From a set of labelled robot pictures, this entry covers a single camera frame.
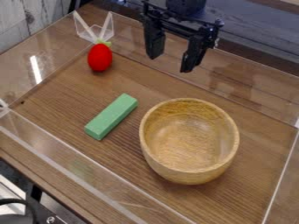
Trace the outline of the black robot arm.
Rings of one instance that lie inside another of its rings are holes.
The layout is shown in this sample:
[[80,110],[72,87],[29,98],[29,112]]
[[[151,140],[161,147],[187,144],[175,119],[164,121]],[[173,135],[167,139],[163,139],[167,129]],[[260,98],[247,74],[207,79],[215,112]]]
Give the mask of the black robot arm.
[[144,27],[144,48],[147,56],[155,60],[164,54],[165,32],[188,40],[187,50],[181,55],[181,73],[189,73],[201,63],[208,49],[219,42],[221,19],[213,22],[196,18],[203,13],[207,0],[165,0],[161,7],[149,0],[143,0],[140,13]]

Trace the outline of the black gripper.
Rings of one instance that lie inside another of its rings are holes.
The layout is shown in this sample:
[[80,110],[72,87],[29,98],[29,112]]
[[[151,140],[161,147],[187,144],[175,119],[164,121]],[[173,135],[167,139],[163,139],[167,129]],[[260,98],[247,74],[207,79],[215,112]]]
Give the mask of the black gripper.
[[164,53],[164,32],[171,32],[189,38],[180,72],[191,72],[201,63],[207,50],[215,46],[223,20],[204,18],[207,0],[143,0],[141,3],[144,46],[149,59]]

